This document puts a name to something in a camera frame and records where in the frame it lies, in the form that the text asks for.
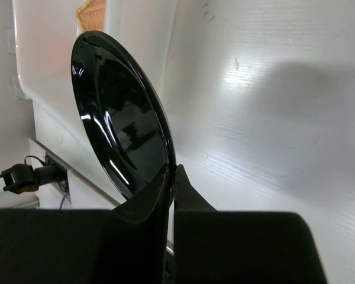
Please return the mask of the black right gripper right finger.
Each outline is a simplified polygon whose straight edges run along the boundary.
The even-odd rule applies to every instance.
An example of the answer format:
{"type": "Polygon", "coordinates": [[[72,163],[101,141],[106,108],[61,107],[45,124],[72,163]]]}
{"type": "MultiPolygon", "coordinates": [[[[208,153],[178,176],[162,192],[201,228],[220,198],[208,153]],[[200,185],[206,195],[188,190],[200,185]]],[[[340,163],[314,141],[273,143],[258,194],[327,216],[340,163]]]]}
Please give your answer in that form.
{"type": "Polygon", "coordinates": [[[311,230],[294,212],[218,211],[176,168],[177,283],[326,283],[311,230]]]}

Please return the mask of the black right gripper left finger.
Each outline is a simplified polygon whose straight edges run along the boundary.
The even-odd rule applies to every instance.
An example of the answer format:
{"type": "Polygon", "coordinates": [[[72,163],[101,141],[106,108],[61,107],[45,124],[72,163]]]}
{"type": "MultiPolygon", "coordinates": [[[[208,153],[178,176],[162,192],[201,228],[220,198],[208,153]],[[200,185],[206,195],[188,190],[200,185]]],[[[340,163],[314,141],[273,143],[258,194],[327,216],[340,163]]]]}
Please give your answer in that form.
{"type": "Polygon", "coordinates": [[[0,283],[163,283],[169,169],[112,210],[0,209],[0,283]]]}

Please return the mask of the black round plate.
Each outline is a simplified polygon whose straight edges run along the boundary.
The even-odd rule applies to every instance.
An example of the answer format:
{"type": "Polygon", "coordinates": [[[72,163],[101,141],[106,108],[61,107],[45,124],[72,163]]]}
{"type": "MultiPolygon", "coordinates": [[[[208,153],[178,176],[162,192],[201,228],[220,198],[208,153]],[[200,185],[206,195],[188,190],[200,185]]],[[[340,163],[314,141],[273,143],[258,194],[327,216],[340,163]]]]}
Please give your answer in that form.
{"type": "Polygon", "coordinates": [[[167,116],[126,48],[102,31],[84,32],[73,45],[70,68],[88,140],[121,195],[132,198],[160,172],[171,177],[176,155],[167,116]]]}

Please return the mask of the woven bamboo tray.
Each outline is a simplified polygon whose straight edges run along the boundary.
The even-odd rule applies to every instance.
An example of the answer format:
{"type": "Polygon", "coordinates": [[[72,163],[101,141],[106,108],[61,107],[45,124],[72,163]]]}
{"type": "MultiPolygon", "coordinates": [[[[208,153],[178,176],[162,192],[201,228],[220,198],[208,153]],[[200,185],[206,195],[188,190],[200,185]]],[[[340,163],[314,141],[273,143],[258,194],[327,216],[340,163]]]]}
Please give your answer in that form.
{"type": "Polygon", "coordinates": [[[106,0],[86,0],[76,11],[81,32],[104,31],[106,10],[106,0]]]}

